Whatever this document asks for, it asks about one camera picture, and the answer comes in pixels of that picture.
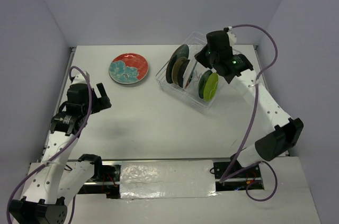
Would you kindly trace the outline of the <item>white plate with red back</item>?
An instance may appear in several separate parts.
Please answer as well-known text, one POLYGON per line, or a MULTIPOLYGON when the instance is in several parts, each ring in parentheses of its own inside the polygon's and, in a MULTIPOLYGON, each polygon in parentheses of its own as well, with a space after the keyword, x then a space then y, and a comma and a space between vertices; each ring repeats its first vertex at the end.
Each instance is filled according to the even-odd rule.
POLYGON ((195 59, 191 59, 183 74, 183 89, 186 90, 192 82, 196 82, 205 71, 204 66, 195 59))

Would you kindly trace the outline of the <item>teal glazed brown-rimmed plate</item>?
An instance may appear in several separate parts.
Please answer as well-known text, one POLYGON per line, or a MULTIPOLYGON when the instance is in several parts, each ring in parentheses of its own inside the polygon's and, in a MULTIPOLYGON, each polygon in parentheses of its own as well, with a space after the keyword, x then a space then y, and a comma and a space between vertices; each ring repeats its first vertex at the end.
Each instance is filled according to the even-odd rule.
POLYGON ((172 80, 172 70, 173 70, 174 64, 181 57, 185 57, 185 58, 189 57, 189 46, 187 44, 180 45, 173 52, 171 58, 168 61, 168 65, 167 65, 167 68, 166 68, 166 81, 169 84, 173 83, 173 80, 172 80))

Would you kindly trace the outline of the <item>lime green plate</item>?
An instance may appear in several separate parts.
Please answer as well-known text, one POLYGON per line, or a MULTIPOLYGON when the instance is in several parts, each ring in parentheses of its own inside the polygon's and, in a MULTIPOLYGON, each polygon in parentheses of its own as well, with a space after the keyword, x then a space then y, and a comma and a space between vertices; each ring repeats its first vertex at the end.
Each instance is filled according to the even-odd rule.
POLYGON ((212 73, 208 78, 204 86, 203 90, 203 99, 206 102, 211 101, 217 91, 218 88, 218 81, 219 81, 219 76, 217 73, 212 73))

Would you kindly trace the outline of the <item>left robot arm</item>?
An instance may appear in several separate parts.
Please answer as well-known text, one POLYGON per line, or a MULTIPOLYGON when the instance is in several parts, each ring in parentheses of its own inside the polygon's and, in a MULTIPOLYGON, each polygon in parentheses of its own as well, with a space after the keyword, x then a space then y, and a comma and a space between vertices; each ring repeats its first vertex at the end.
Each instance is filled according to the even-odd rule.
POLYGON ((98 181, 104 174, 100 156, 83 154, 79 167, 64 175, 69 155, 77 144, 91 114, 112 105, 103 84, 97 84, 101 96, 86 82, 71 83, 64 101, 53 116, 49 140, 40 165, 27 175, 31 184, 21 199, 10 196, 7 221, 12 223, 64 223, 68 205, 87 180, 98 181))

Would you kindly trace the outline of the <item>red plate with teal flower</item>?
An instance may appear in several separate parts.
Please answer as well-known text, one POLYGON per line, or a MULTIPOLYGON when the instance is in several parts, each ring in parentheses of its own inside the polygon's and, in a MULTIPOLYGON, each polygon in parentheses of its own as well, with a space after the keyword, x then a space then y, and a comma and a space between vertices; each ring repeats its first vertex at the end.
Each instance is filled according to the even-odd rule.
POLYGON ((130 85, 143 80, 149 71, 147 60, 137 53, 123 53, 109 66, 109 76, 116 83, 130 85))

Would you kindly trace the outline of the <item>blue patterned dark-rimmed plate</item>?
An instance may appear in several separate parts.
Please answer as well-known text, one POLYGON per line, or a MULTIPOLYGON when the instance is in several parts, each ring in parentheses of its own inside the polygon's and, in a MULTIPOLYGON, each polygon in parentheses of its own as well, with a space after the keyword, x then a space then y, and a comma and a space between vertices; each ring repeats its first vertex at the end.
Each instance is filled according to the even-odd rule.
POLYGON ((209 76, 212 74, 212 70, 207 70, 205 71, 200 80, 199 80, 199 84, 198 84, 198 94, 199 94, 199 98, 203 99, 203 92, 204 92, 204 87, 206 85, 206 82, 209 78, 209 76))

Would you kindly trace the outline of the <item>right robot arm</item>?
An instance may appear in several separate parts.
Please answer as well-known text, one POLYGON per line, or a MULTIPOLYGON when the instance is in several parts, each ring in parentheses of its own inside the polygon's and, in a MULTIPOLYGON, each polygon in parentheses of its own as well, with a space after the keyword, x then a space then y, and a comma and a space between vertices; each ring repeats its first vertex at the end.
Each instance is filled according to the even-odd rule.
POLYGON ((242 177, 252 164, 263 160, 269 162, 294 147, 304 124, 300 118, 293 119, 279 106, 259 81, 258 73, 247 57, 233 53, 231 42, 234 38, 229 29, 207 33, 206 40, 207 44, 195 55, 195 59, 204 67, 214 69, 253 106, 250 123, 259 119, 266 133, 248 147, 242 142, 231 157, 231 173, 242 177))

